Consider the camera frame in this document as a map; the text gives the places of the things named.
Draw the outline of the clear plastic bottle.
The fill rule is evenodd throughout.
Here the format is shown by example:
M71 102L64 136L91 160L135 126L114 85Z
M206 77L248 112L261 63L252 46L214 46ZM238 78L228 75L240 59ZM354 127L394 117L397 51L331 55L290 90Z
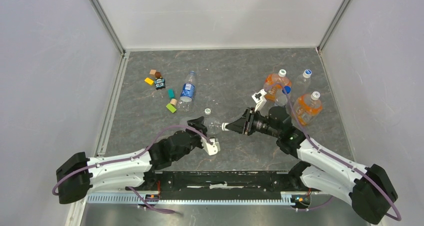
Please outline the clear plastic bottle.
M212 137L212 136L216 136L220 133L222 133L222 121L218 120L215 117L205 117L204 120L204 125L207 127L207 133L204 133L206 136L208 137ZM196 119L197 117L183 117L180 121L179 124L180 125L184 125L184 126L188 126L187 125L187 120L189 119Z

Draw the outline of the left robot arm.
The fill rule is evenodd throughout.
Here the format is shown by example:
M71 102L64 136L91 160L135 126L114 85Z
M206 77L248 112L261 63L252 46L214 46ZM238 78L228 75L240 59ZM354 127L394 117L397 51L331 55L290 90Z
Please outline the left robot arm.
M109 157L87 157L83 151L75 153L56 170L57 183L52 194L65 205L100 191L140 186L151 190L157 184L155 171L169 167L195 148L205 150L210 156L221 150L219 141L207 136L203 123L201 116L188 125L172 125L174 134L160 139L164 133L161 131L150 145L131 153Z

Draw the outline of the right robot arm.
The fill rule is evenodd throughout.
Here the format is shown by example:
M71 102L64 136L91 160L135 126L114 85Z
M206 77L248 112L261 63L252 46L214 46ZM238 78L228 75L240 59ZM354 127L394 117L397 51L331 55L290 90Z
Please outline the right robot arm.
M373 225L385 216L401 221L395 206L398 194L384 168L365 166L322 146L292 125L284 107L272 107L267 116L247 108L239 119L223 123L221 128L246 136L258 132L275 137L282 152L300 161L289 172L293 189L306 187L336 197Z

